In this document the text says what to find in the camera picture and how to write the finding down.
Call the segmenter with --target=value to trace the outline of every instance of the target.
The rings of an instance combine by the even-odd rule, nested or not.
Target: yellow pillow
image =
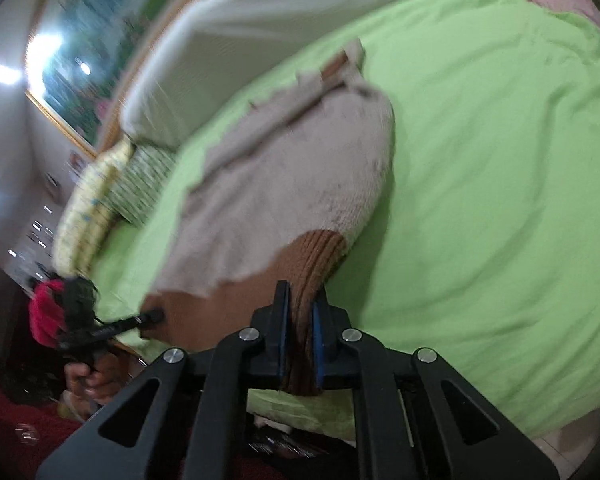
[[[132,153],[133,145],[124,137],[84,170],[62,214],[51,251],[53,266],[60,276],[88,276],[113,216],[113,211],[100,200]]]

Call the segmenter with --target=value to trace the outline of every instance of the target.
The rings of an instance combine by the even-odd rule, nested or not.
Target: brown garment
[[[178,235],[143,306],[161,304],[151,336],[212,348],[291,285],[287,389],[315,392],[311,302],[370,217],[390,159],[392,111],[366,83],[359,41],[322,75],[254,106],[206,154]]]

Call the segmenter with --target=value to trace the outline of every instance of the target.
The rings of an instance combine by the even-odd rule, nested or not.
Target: pillow
[[[120,113],[133,142],[177,150],[240,88],[396,0],[199,0],[152,47]]]
[[[140,227],[154,210],[162,186],[175,164],[176,154],[156,146],[141,145],[103,199],[129,223]]]
[[[51,249],[52,265],[60,276],[88,275],[93,255],[113,215],[100,199],[132,153],[133,146],[124,137],[84,170],[62,213]]]

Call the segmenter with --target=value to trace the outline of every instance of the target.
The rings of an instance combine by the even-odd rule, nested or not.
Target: hand
[[[107,404],[122,388],[120,363],[110,353],[98,359],[92,373],[84,363],[71,363],[64,367],[67,387],[72,393],[75,408],[81,412],[78,404],[89,403],[89,397],[98,404]]]

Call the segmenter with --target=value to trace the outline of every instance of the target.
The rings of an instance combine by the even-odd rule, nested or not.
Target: silver screw
[[[238,337],[243,341],[256,341],[256,339],[260,337],[260,332],[258,332],[257,328],[248,326],[247,328],[240,330]]]
[[[435,350],[431,348],[421,348],[417,353],[418,360],[423,363],[432,363],[438,358],[438,354],[436,354]]]
[[[349,341],[350,343],[360,341],[362,339],[362,332],[355,328],[347,328],[342,332],[342,338],[344,341]]]
[[[179,363],[184,359],[184,352],[179,348],[169,348],[163,355],[162,358],[167,361],[170,365]]]

